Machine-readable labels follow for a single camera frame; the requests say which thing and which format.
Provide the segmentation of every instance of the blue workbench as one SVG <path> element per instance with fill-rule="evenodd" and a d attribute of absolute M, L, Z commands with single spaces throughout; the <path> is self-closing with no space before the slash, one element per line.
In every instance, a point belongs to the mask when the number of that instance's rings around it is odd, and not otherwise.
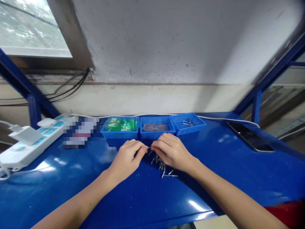
<path fill-rule="evenodd" d="M 240 119 L 233 113 L 202 115 Z M 305 197 L 304 155 L 246 124 L 275 149 L 257 153 L 226 121 L 205 122 L 201 132 L 180 138 L 207 167 L 263 206 Z M 0 182 L 0 228 L 32 227 L 107 169 L 121 144 L 100 135 L 86 149 L 63 149 L 63 137 L 57 139 L 30 166 Z M 175 171 L 179 177 L 161 179 L 159 166 L 151 165 L 153 157 L 145 155 L 136 172 L 101 200 L 81 228 L 166 228 L 223 214 L 188 175 Z"/>

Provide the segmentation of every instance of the black smartphone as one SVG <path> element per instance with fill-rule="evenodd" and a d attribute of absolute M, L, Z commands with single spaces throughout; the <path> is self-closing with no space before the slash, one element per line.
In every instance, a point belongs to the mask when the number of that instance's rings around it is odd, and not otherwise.
<path fill-rule="evenodd" d="M 238 122 L 229 122 L 228 126 L 253 150 L 257 152 L 272 153 L 274 149 L 266 144 L 263 139 Z"/>

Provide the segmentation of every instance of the black cable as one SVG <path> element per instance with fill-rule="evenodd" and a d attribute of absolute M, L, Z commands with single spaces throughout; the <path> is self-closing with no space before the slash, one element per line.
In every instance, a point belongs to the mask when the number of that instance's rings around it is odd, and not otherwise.
<path fill-rule="evenodd" d="M 58 99 L 58 100 L 54 100 L 54 101 L 50 101 L 50 102 L 57 102 L 57 101 L 63 100 L 63 99 L 65 99 L 65 98 L 67 98 L 68 96 L 74 94 L 74 93 L 80 88 L 80 86 L 82 86 L 82 84 L 83 84 L 84 81 L 86 80 L 86 78 L 87 78 L 87 76 L 88 76 L 88 74 L 89 74 L 89 71 L 90 71 L 90 69 L 87 68 L 86 73 L 85 73 L 84 76 L 81 78 L 81 80 L 80 80 L 76 85 L 74 85 L 71 89 L 69 89 L 69 90 L 67 90 L 66 92 L 63 92 L 62 94 L 59 94 L 59 95 L 57 95 L 57 96 L 48 98 L 48 100 L 57 98 L 57 97 L 59 97 L 59 96 L 61 96 L 61 95 L 64 95 L 64 94 L 66 94 L 67 92 L 69 92 L 69 91 L 71 91 L 71 90 L 73 90 L 74 88 L 77 87 L 71 94 L 69 94 L 69 95 L 67 95 L 67 96 L 65 96 L 65 97 L 63 97 L 63 98 L 60 98 L 60 99 Z M 20 103 L 20 104 L 0 105 L 0 107 L 21 107 L 21 106 L 27 106 L 27 105 L 28 105 L 28 103 Z"/>
<path fill-rule="evenodd" d="M 45 96 L 55 95 L 55 94 L 58 92 L 59 89 L 61 89 L 63 86 L 67 85 L 67 83 L 69 83 L 72 79 L 76 78 L 77 76 L 79 76 L 80 74 L 82 74 L 82 73 L 84 73 L 84 72 L 86 72 L 86 71 L 87 71 L 87 69 L 83 70 L 83 71 L 80 72 L 80 73 L 75 74 L 74 76 L 72 76 L 71 78 L 69 78 L 64 84 L 60 85 L 60 87 L 58 87 L 58 88 L 55 90 L 54 93 L 52 93 L 52 94 L 45 94 Z M 67 92 L 69 92 L 69 90 L 63 92 L 63 93 L 60 94 L 60 95 L 63 95 L 63 94 L 65 94 L 65 93 L 67 93 Z M 14 99 L 0 99 L 0 101 L 1 101 L 1 100 L 3 100 L 3 101 L 20 100 L 20 99 L 24 99 L 24 100 L 25 100 L 25 98 L 14 98 Z"/>
<path fill-rule="evenodd" d="M 15 7 L 15 6 L 13 6 L 13 5 L 10 5 L 10 4 L 8 4 L 8 3 L 4 2 L 4 1 L 1 1 L 1 0 L 0 0 L 0 4 L 5 5 L 5 6 L 7 6 L 7 7 L 10 7 L 10 8 L 13 8 L 14 10 L 18 10 L 18 11 L 20 11 L 20 12 L 22 12 L 22 13 L 25 13 L 25 14 L 27 14 L 27 15 L 33 17 L 33 18 L 36 18 L 36 19 L 38 19 L 38 20 L 40 20 L 40 21 L 42 21 L 42 22 L 44 22 L 44 23 L 46 23 L 46 24 L 49 24 L 49 25 L 54 26 L 54 27 L 56 27 L 56 28 L 59 28 L 58 25 L 56 25 L 56 24 L 54 24 L 54 23 L 52 23 L 52 22 L 49 22 L 49 21 L 47 21 L 47 20 L 44 20 L 43 18 L 38 17 L 38 16 L 36 16 L 35 14 L 31 14 L 31 13 L 25 11 L 25 10 L 22 10 L 22 9 L 20 9 L 20 8 L 18 8 L 18 7 Z"/>

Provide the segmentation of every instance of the finger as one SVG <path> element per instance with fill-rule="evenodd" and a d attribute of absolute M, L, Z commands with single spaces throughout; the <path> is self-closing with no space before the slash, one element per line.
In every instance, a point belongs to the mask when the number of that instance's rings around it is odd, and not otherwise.
<path fill-rule="evenodd" d="M 147 146 L 141 146 L 141 148 L 139 149 L 137 155 L 134 157 L 134 159 L 132 160 L 133 163 L 137 164 L 137 166 L 139 166 L 142 158 L 144 157 L 146 151 L 147 151 L 148 147 Z"/>
<path fill-rule="evenodd" d="M 124 145 L 125 145 L 126 147 L 129 147 L 130 145 L 134 144 L 135 142 L 137 142 L 137 141 L 136 141 L 135 139 L 132 139 L 132 140 L 130 140 L 130 141 L 128 141 L 128 142 L 125 142 Z"/>
<path fill-rule="evenodd" d="M 166 137 L 164 135 L 161 135 L 159 137 L 158 141 L 163 141 L 163 142 L 165 142 L 167 145 L 169 145 L 171 147 L 174 147 L 177 144 L 177 142 L 173 141 L 172 139 L 170 139 L 170 138 L 168 138 L 168 137 Z"/>
<path fill-rule="evenodd" d="M 159 157 L 161 157 L 161 159 L 162 159 L 162 161 L 163 162 L 166 162 L 167 160 L 167 156 L 166 156 L 166 154 L 162 151 L 162 150 L 160 150 L 158 147 L 152 147 L 152 151 L 155 151 L 156 152 L 156 154 L 159 156 Z"/>
<path fill-rule="evenodd" d="M 169 139 L 171 139 L 172 141 L 174 141 L 174 142 L 180 142 L 180 139 L 179 138 L 177 138 L 176 136 L 174 136 L 174 135 L 172 135 L 172 134 L 170 134 L 170 133 L 164 133 L 164 134 L 162 134 L 164 137 L 167 137 L 167 138 L 169 138 Z"/>
<path fill-rule="evenodd" d="M 134 151 L 134 153 L 136 153 L 136 151 L 139 150 L 141 148 L 141 146 L 145 146 L 145 145 L 140 141 L 136 141 L 134 144 L 130 145 L 128 147 L 128 149 L 130 149 L 130 150 Z"/>
<path fill-rule="evenodd" d="M 170 152 L 173 150 L 172 147 L 170 147 L 169 145 L 167 145 L 165 142 L 159 141 L 159 140 L 154 141 L 154 142 L 152 143 L 152 147 L 158 147 L 158 148 L 159 148 L 160 150 L 162 150 L 164 153 L 170 153 Z"/>

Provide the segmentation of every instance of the power strip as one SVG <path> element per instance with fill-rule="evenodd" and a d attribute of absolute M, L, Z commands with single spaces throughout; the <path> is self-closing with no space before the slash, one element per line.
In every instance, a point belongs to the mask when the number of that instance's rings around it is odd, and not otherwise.
<path fill-rule="evenodd" d="M 43 135 L 41 139 L 33 145 L 26 145 L 18 142 L 0 154 L 0 161 L 6 168 L 12 168 L 12 172 L 17 172 L 28 166 L 42 152 L 64 133 L 63 116 L 57 118 L 57 123 L 51 128 L 39 128 L 37 131 Z"/>

